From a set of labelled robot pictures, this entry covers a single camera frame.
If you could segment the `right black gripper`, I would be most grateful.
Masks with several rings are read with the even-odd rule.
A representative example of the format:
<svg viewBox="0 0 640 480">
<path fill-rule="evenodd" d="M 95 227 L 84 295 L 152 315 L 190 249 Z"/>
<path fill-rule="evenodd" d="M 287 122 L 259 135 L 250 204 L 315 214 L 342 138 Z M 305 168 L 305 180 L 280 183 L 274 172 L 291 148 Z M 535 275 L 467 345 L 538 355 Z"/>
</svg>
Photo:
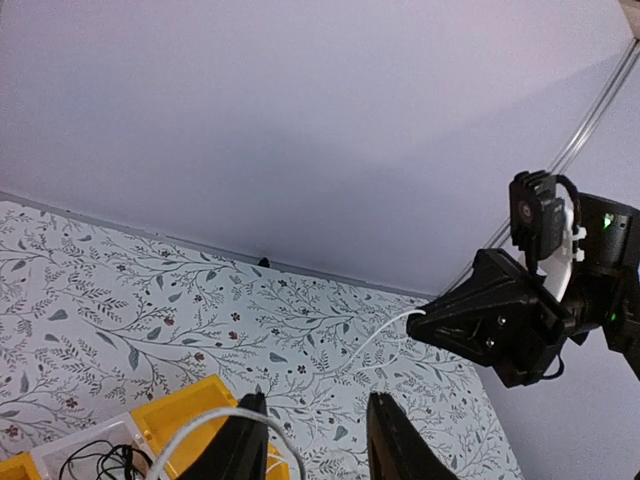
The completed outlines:
<svg viewBox="0 0 640 480">
<path fill-rule="evenodd" d="M 491 367 L 507 388 L 562 376 L 571 315 L 503 249 L 478 250 L 471 276 L 407 320 L 418 342 Z"/>
</svg>

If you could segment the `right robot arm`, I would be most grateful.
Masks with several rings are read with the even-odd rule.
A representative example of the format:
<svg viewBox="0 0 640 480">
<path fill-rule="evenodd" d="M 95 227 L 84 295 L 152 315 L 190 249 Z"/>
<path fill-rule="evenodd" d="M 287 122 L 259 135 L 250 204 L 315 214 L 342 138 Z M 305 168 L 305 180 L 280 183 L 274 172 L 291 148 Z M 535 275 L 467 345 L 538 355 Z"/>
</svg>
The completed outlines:
<svg viewBox="0 0 640 480">
<path fill-rule="evenodd" d="M 639 211 L 583 193 L 585 252 L 562 299 L 502 249 L 481 249 L 471 276 L 409 316 L 407 335 L 493 368 L 508 387 L 548 378 L 567 340 L 602 329 L 639 369 Z"/>
</svg>

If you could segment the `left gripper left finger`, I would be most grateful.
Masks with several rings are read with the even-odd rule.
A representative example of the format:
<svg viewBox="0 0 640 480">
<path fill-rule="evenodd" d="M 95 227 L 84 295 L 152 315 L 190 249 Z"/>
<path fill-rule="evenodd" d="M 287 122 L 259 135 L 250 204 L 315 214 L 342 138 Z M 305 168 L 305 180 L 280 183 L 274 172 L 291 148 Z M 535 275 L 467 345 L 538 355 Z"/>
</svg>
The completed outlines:
<svg viewBox="0 0 640 480">
<path fill-rule="evenodd" d="M 230 417 L 179 479 L 265 480 L 268 441 L 267 425 Z"/>
</svg>

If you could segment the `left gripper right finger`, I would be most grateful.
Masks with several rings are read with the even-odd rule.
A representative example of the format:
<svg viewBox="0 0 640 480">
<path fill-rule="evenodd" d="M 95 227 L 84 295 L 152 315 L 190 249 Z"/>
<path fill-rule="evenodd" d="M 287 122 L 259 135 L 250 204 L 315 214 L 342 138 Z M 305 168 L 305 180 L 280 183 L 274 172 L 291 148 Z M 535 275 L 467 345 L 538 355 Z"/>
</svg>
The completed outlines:
<svg viewBox="0 0 640 480">
<path fill-rule="evenodd" d="M 432 452 L 389 393 L 369 395 L 366 431 L 371 479 L 457 479 Z"/>
</svg>

